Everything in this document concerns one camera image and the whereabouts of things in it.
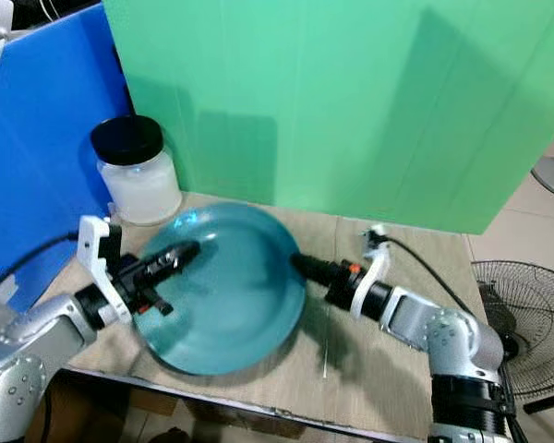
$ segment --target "blue plate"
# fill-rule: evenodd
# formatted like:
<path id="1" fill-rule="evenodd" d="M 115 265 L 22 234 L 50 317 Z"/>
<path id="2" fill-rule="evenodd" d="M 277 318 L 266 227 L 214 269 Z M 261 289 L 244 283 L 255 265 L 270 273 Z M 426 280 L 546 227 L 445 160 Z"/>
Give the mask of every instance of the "blue plate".
<path id="1" fill-rule="evenodd" d="M 187 239 L 201 252 L 156 288 L 175 311 L 135 316 L 139 332 L 166 364 L 190 374 L 253 365 L 287 338 L 304 307 L 304 279 L 289 264 L 294 238 L 262 210 L 223 203 L 182 213 L 143 254 Z"/>

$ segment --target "blue board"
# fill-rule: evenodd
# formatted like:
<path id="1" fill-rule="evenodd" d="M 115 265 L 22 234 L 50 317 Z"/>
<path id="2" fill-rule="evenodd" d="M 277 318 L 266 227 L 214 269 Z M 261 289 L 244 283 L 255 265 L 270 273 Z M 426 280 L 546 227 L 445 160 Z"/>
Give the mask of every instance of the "blue board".
<path id="1" fill-rule="evenodd" d="M 125 80 L 101 5 L 9 43 L 0 60 L 0 272 L 82 214 L 104 215 L 90 130 L 128 113 Z M 59 245 L 17 273 L 18 311 L 39 297 L 76 246 Z"/>

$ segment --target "electric fan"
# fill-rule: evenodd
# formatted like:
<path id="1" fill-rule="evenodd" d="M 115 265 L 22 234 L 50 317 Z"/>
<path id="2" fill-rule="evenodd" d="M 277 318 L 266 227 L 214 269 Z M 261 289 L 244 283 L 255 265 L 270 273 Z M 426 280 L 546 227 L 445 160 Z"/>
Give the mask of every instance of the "electric fan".
<path id="1" fill-rule="evenodd" d="M 513 395 L 554 391 L 554 271 L 503 260 L 472 266 L 488 324 L 505 346 Z"/>

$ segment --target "green board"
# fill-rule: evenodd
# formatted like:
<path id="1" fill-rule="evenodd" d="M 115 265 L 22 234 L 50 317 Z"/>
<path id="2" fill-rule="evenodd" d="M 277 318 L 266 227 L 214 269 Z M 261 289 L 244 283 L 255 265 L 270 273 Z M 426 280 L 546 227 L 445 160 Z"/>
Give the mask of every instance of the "green board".
<path id="1" fill-rule="evenodd" d="M 105 0 L 186 190 L 481 233 L 554 138 L 554 0 Z"/>

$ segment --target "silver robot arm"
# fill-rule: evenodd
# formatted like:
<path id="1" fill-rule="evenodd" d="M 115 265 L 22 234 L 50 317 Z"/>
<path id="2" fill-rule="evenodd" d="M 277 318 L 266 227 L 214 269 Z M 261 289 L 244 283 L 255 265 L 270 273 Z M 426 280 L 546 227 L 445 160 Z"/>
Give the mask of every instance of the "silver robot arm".
<path id="1" fill-rule="evenodd" d="M 97 331 L 156 307 L 173 311 L 155 286 L 182 271 L 199 243 L 180 242 L 138 260 L 120 257 L 121 228 L 83 217 L 78 261 L 94 284 L 60 294 L 16 317 L 0 331 L 0 443 L 21 441 L 54 374 L 97 339 Z"/>
<path id="2" fill-rule="evenodd" d="M 96 335 L 69 294 L 18 316 L 0 332 L 0 442 L 25 435 L 54 374 Z"/>
<path id="3" fill-rule="evenodd" d="M 370 269 L 302 254 L 291 261 L 306 278 L 329 288 L 327 302 L 378 321 L 383 331 L 428 354 L 433 407 L 428 443 L 511 443 L 499 335 L 464 311 L 381 282 L 385 252 L 370 257 Z"/>

